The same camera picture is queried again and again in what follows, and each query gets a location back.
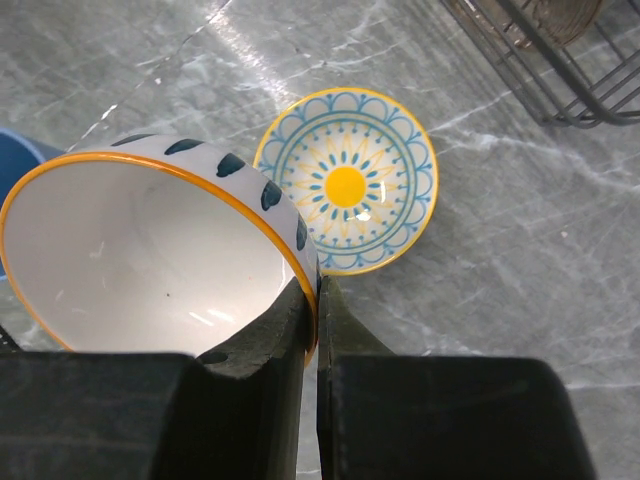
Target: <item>dish rack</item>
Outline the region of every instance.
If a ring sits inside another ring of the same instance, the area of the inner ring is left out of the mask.
[[[640,123],[640,0],[597,3],[564,40],[532,13],[554,0],[441,1],[540,125]]]

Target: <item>blue object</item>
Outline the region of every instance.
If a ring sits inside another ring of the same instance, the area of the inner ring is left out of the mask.
[[[0,199],[4,203],[9,191],[29,170],[62,155],[62,150],[0,128]],[[0,280],[6,277],[0,266]]]

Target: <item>gray marble surface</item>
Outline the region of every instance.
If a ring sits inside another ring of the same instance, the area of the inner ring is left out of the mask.
[[[66,149],[177,132],[251,159],[314,90],[410,106],[438,152],[438,206],[405,256],[341,281],[354,313],[402,353],[546,360],[601,478],[640,478],[638,127],[538,127],[435,0],[0,0],[0,47],[0,124]],[[0,322],[55,348],[6,283]],[[314,368],[304,388],[311,480]]]

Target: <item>patterned plate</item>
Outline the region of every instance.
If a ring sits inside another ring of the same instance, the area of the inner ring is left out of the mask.
[[[331,275],[371,271],[406,252],[438,193],[424,128],[395,100],[361,88],[291,106],[267,130],[254,166],[295,202]]]

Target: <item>small decorative plate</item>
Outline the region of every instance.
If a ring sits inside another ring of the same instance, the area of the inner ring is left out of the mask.
[[[361,88],[291,106],[267,130],[254,166],[295,202],[331,275],[371,271],[406,252],[438,193],[422,125],[395,100]]]

